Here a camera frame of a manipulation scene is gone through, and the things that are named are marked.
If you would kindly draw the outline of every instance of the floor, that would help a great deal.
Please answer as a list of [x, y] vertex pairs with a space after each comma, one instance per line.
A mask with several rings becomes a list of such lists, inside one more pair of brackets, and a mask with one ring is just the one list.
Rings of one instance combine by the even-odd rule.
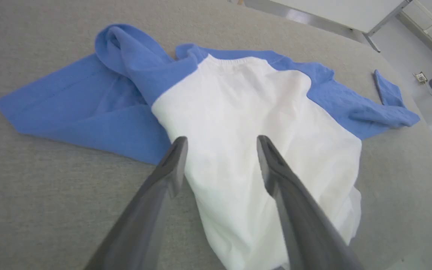
[[[369, 43], [359, 31], [334, 24], [310, 14], [291, 10], [283, 6], [271, 4], [267, 0], [246, 0], [245, 5], [267, 13], [286, 17], [287, 19], [309, 24], [329, 32], [354, 39], [361, 43]], [[427, 84], [418, 84], [413, 73], [424, 72], [428, 79], [432, 78], [432, 51], [420, 41], [398, 18], [391, 19], [372, 37], [379, 46], [382, 56], [397, 70], [406, 89], [411, 91], [421, 114], [432, 130], [432, 90]], [[432, 270], [432, 237], [427, 245], [401, 258], [388, 270]]]

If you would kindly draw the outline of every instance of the raglan shirt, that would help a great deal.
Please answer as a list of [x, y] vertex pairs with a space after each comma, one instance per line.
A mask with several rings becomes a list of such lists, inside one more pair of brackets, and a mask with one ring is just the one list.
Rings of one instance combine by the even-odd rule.
[[96, 53], [0, 99], [17, 131], [157, 164], [186, 136], [185, 174], [211, 248], [228, 270], [288, 262], [276, 203], [266, 193], [257, 135], [267, 135], [349, 242], [360, 220], [361, 140], [415, 124], [379, 72], [382, 103], [359, 96], [319, 63], [274, 51], [177, 46], [110, 25]]

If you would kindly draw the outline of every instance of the blue sleeve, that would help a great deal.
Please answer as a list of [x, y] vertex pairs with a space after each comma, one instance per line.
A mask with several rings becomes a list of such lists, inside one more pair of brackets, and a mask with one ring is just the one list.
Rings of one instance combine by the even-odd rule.
[[374, 72], [382, 105], [362, 97], [334, 80], [334, 72], [319, 63], [295, 63], [289, 58], [271, 64], [278, 70], [299, 70], [312, 85], [307, 97], [327, 111], [341, 126], [364, 140], [389, 128], [413, 126], [420, 118], [403, 104], [399, 88]]
[[175, 62], [125, 24], [103, 29], [94, 47], [95, 54], [2, 97], [0, 111], [20, 133], [157, 164], [170, 140], [151, 104], [197, 60]]

